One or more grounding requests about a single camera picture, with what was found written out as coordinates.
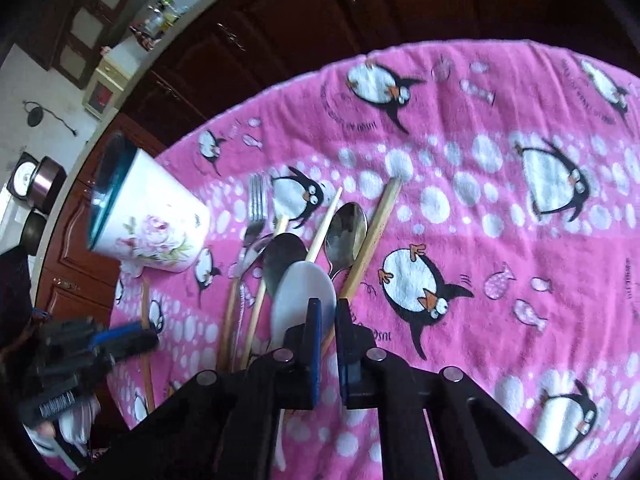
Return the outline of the upper wall cabinet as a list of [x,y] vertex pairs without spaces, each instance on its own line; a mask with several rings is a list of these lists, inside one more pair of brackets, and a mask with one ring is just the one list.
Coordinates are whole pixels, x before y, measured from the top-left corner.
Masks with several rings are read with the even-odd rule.
[[82,89],[101,50],[125,35],[145,0],[36,0],[17,45],[44,70],[54,68]]

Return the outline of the pale wooden chopstick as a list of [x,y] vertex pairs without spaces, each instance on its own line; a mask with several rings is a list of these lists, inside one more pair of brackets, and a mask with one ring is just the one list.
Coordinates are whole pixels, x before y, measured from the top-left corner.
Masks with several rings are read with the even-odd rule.
[[[334,212],[337,210],[338,201],[341,198],[343,193],[343,188],[340,186],[333,196],[332,202],[329,204],[329,208],[326,210],[326,214],[322,219],[321,223],[318,226],[316,231],[316,235],[311,242],[311,245],[308,249],[306,260],[310,262],[315,262],[320,252],[320,248],[324,239],[326,238],[326,233],[328,232],[329,225],[331,219],[334,215]],[[254,339],[254,335],[256,332],[256,327],[260,317],[260,311],[262,310],[262,304],[264,303],[265,296],[267,293],[267,285],[266,285],[266,272],[262,272],[262,279],[259,282],[257,294],[252,310],[252,314],[250,315],[250,324],[248,324],[246,331],[246,338],[244,341],[243,351],[240,359],[240,369],[244,370],[247,368],[248,361],[250,360],[250,350],[252,350],[252,343]]]

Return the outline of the steel fork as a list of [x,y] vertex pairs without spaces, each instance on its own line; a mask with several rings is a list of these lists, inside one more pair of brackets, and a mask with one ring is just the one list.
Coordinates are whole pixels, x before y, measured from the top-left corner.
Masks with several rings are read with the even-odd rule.
[[232,342],[231,336],[234,325],[235,307],[238,303],[238,295],[240,289],[240,277],[242,275],[242,269],[246,254],[250,249],[250,246],[254,244],[254,241],[258,239],[258,236],[262,232],[265,226],[267,218],[267,206],[265,205],[265,185],[264,178],[261,174],[252,174],[250,176],[250,185],[248,187],[248,225],[245,230],[242,248],[239,253],[238,263],[234,269],[231,295],[228,304],[228,341],[226,343],[226,350],[228,351],[228,358],[231,358]]

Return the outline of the shiny steel spoon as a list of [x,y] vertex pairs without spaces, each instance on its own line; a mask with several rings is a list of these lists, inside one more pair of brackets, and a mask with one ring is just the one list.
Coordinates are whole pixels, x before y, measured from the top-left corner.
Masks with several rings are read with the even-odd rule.
[[331,280],[355,263],[367,232],[367,217],[359,204],[349,202],[337,209],[323,244]]

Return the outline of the condiment bottles group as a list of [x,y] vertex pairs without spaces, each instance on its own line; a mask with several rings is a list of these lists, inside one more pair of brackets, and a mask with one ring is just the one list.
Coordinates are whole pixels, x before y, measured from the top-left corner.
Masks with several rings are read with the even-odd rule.
[[187,10],[188,6],[176,6],[174,0],[146,0],[140,16],[129,25],[129,30],[145,51],[151,51]]

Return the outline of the white ceramic spoon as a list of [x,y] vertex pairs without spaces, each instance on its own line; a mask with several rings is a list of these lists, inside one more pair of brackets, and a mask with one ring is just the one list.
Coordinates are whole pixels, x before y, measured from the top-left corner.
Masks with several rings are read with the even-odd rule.
[[[320,306],[318,322],[312,327],[321,327],[319,336],[312,348],[318,350],[318,356],[311,360],[308,390],[311,393],[311,409],[318,402],[320,391],[320,347],[322,339],[329,333],[336,305],[336,293],[326,271],[310,261],[297,261],[288,267],[279,282],[270,313],[270,350],[284,347],[285,333],[290,328],[304,324],[309,299]],[[280,471],[286,471],[286,458],[283,451],[283,422],[285,410],[281,410],[278,419],[274,462]]]

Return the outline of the white floral utensil cup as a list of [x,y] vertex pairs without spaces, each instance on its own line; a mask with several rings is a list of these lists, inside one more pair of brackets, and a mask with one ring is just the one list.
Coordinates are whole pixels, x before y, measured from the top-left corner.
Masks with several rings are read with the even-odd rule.
[[209,227],[209,208],[159,162],[121,132],[108,137],[90,198],[90,252],[177,273],[195,262]]

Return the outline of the dark steel spoon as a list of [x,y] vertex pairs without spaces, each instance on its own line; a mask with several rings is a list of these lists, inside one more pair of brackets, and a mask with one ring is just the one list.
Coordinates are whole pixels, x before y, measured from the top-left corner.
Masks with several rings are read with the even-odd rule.
[[282,233],[270,240],[262,253],[262,277],[266,292],[273,298],[285,272],[292,264],[306,259],[307,249],[303,241],[292,233]]

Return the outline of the pink penguin towel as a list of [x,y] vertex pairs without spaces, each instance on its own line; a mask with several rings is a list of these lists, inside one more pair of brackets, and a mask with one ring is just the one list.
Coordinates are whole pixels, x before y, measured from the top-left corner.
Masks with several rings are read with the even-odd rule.
[[160,163],[212,214],[180,274],[125,274],[111,320],[151,287],[157,401],[212,368],[247,226],[247,182],[311,240],[332,200],[398,201],[352,318],[410,365],[462,368],[582,479],[639,444],[639,79],[530,42],[414,44],[278,84]]

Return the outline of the dark wood lower cabinets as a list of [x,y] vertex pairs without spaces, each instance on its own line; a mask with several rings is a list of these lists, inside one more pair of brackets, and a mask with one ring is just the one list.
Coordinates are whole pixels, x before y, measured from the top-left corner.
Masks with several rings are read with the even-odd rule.
[[152,153],[278,82],[398,44],[529,39],[639,68],[639,0],[201,0],[146,58],[68,175],[32,271],[38,309],[111,314],[117,263],[85,245],[114,131]]

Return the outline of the thick wooden chopstick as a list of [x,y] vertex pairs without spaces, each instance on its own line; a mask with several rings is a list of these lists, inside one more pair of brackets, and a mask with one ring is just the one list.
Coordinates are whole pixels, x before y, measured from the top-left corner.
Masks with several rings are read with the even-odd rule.
[[344,278],[342,284],[336,289],[336,298],[338,300],[344,298],[352,301],[354,299],[363,275],[368,270],[376,248],[378,248],[378,243],[397,202],[400,189],[401,182],[398,178],[391,178],[385,185],[383,194],[378,201],[378,206],[375,208],[371,223],[368,223],[367,236],[360,248],[358,257],[349,269],[342,271],[346,272],[346,278]]

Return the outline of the dark wok bowl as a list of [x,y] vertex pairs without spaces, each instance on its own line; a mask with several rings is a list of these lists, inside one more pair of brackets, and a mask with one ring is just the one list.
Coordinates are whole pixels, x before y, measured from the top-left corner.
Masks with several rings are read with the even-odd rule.
[[37,255],[40,240],[46,228],[47,218],[37,209],[32,209],[26,217],[20,245],[23,246],[29,256]]

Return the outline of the rice cooker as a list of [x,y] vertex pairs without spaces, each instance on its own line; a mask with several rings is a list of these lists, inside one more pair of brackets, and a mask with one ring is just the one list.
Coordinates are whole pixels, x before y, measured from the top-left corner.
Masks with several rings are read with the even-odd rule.
[[50,214],[66,177],[64,167],[51,157],[35,159],[29,152],[23,152],[12,169],[6,188],[30,208]]

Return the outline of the cream microwave oven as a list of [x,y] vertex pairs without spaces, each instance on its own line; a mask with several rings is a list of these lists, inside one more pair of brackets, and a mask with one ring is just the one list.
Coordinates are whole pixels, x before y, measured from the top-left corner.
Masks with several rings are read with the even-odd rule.
[[85,91],[82,105],[96,119],[102,119],[127,87],[129,76],[118,65],[102,58]]

